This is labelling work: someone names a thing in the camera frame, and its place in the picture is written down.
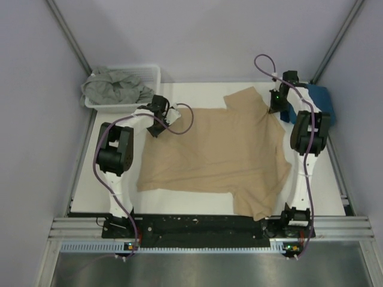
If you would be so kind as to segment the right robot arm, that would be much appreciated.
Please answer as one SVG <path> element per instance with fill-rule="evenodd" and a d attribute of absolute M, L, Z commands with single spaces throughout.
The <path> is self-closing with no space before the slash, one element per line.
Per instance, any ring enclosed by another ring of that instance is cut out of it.
<path fill-rule="evenodd" d="M 269 113 L 289 115 L 294 111 L 296 114 L 290 135 L 290 148 L 296 161 L 293 185 L 279 222 L 282 234 L 291 237 L 312 224 L 312 174 L 326 147 L 331 115 L 316 106 L 308 85 L 300 82 L 297 71 L 284 72 L 279 82 L 270 90 Z"/>

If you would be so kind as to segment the beige t shirt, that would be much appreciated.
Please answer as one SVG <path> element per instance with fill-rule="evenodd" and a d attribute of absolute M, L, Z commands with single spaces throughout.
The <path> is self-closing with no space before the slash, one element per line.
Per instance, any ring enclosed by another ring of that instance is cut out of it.
<path fill-rule="evenodd" d="M 183 108 L 170 130 L 147 136 L 138 191 L 231 193 L 237 215 L 258 221 L 272 214 L 291 170 L 285 131 L 254 87 L 224 102 Z"/>

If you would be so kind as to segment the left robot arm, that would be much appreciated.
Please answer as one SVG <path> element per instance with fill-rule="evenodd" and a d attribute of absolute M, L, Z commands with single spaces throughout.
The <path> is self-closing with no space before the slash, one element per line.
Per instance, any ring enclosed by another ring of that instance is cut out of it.
<path fill-rule="evenodd" d="M 115 230 L 123 237 L 131 236 L 136 228 L 135 221 L 127 217 L 127 213 L 133 211 L 130 195 L 123 191 L 123 174 L 133 164 L 135 136 L 147 131 L 156 138 L 180 116 L 176 104 L 171 105 L 163 96 L 155 95 L 151 103 L 137 107 L 132 114 L 101 124 L 93 170 L 102 172 L 97 179 L 110 192 L 110 214 L 119 218 Z"/>

